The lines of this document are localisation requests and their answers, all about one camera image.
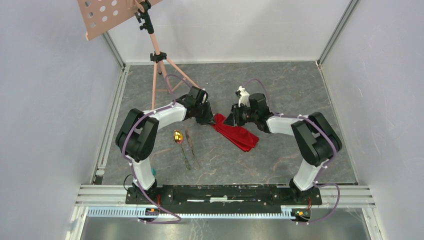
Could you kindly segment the red cloth napkin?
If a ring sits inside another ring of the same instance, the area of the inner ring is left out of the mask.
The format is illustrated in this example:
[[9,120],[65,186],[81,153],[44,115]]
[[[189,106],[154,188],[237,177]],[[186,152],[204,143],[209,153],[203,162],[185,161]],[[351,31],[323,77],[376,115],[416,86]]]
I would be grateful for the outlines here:
[[259,138],[256,135],[241,126],[224,124],[225,119],[224,115],[215,114],[215,124],[212,125],[212,128],[244,152],[249,152],[257,145]]

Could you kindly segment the iridescent spoon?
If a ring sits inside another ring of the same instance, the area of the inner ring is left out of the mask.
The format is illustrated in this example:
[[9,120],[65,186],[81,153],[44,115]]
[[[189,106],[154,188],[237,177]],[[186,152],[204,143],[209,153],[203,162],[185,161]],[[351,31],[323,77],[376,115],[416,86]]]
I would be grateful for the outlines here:
[[183,141],[184,141],[184,136],[179,130],[176,129],[176,130],[173,131],[173,140],[177,144],[182,144]]

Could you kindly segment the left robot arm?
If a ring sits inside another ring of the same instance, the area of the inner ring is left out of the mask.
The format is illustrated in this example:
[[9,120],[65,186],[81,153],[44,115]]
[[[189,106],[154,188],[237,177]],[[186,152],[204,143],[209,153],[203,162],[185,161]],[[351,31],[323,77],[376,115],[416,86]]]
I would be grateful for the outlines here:
[[134,180],[139,189],[138,197],[145,204],[153,203],[157,181],[152,173],[149,157],[153,151],[158,130],[173,123],[194,118],[200,125],[213,125],[209,94],[192,86],[187,94],[172,100],[162,107],[142,111],[131,109],[116,136],[115,144],[130,165]]

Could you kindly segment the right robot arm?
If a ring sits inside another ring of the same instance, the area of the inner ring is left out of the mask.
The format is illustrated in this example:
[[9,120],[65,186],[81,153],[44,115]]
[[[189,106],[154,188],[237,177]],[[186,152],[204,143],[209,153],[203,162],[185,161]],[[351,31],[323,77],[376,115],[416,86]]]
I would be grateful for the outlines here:
[[302,204],[309,198],[322,168],[341,150],[342,142],[321,112],[286,116],[270,111],[263,93],[249,94],[243,88],[236,91],[238,102],[231,107],[224,124],[242,127],[254,123],[267,134],[294,136],[302,156],[296,175],[289,182],[289,199]]

